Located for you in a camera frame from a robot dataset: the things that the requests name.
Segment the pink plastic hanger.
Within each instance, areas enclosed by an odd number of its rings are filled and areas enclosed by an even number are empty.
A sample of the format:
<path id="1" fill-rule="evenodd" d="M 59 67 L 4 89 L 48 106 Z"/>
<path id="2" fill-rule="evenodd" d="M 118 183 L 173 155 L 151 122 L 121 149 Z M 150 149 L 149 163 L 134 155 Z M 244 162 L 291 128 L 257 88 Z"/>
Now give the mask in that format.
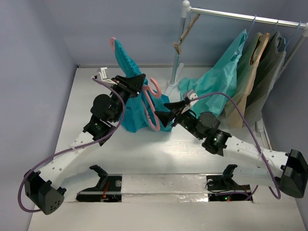
<path id="1" fill-rule="evenodd" d="M 126 77 L 134 77 L 141 74 L 138 65 L 129 57 L 119 40 L 110 38 L 110 45 L 115 53 L 116 61 Z M 155 115 L 154 102 L 152 98 L 162 97 L 161 89 L 154 78 L 150 81 L 155 86 L 155 90 L 148 85 L 148 80 L 144 84 L 139 96 L 130 98 L 126 104 L 126 112 L 122 126 L 129 132 L 137 132 L 144 127 L 150 127 L 154 131 L 160 130 L 160 122 Z"/>

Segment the teal blue t-shirt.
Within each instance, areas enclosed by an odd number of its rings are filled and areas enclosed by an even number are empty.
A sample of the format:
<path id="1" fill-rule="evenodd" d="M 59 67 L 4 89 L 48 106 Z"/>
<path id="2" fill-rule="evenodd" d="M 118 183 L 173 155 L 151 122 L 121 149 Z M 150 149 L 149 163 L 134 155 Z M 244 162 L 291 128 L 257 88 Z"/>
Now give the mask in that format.
<path id="1" fill-rule="evenodd" d="M 135 77 L 141 74 L 138 65 L 126 53 L 124 47 L 119 40 L 112 37 L 110 39 L 111 47 L 115 53 L 115 58 L 119 67 L 124 72 L 126 78 Z M 169 103 L 166 95 L 160 95 L 158 98 L 153 96 L 150 91 L 142 91 L 138 97 L 130 98 L 126 103 L 126 112 L 122 126 L 129 132 L 137 132 L 138 130 L 150 127 L 154 131 L 170 132 L 171 126 L 164 127 L 162 123 L 156 119 L 155 111 L 166 111 L 165 103 Z"/>

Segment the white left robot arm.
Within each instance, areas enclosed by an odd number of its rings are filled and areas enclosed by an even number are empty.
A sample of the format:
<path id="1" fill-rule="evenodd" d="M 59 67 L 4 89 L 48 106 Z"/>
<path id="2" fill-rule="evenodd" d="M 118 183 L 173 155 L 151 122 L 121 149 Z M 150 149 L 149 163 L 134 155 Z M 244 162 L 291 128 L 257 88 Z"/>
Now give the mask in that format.
<path id="1" fill-rule="evenodd" d="M 107 87 L 110 94 L 95 97 L 90 109 L 91 117 L 82 132 L 66 150 L 41 161 L 25 175 L 19 191 L 37 207 L 38 212 L 50 215 L 64 201 L 66 188 L 62 183 L 75 175 L 75 167 L 87 155 L 103 146 L 124 119 L 126 104 L 130 98 L 140 95 L 146 75 L 113 78 L 93 76 L 92 79 Z"/>

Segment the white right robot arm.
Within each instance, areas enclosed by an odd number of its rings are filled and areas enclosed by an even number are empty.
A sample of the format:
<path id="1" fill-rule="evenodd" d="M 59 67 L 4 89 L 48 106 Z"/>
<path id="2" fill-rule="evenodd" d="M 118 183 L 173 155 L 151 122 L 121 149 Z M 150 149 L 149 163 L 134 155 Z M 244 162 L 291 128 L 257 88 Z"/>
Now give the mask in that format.
<path id="1" fill-rule="evenodd" d="M 196 116 L 185 109 L 183 101 L 165 103 L 167 112 L 156 111 L 164 127 L 181 125 L 194 137 L 202 140 L 202 146 L 211 154 L 239 159 L 264 170 L 263 177 L 279 190 L 293 198 L 303 198 L 308 182 L 308 164 L 300 151 L 292 149 L 288 153 L 269 149 L 259 150 L 256 145 L 244 142 L 219 129 L 220 121 L 211 112 Z"/>

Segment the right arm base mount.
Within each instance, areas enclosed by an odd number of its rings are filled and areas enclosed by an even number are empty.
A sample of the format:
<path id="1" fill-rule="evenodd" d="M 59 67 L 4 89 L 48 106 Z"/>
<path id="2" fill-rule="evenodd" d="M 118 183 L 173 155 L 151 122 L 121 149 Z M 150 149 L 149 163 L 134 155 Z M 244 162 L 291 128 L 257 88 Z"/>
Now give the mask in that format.
<path id="1" fill-rule="evenodd" d="M 208 175 L 205 189 L 208 191 L 209 202 L 253 201 L 250 185 L 240 185 L 233 176 L 238 166 L 228 165 L 223 173 Z"/>

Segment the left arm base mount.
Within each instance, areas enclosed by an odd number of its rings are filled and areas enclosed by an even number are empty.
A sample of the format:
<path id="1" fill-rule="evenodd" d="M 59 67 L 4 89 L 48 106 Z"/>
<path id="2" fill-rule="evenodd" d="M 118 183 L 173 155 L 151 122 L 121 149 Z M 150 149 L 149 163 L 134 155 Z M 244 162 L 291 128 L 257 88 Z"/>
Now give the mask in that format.
<path id="1" fill-rule="evenodd" d="M 109 175 L 98 165 L 90 167 L 99 176 L 94 187 L 83 189 L 77 193 L 78 202 L 117 203 L 122 201 L 122 175 Z"/>

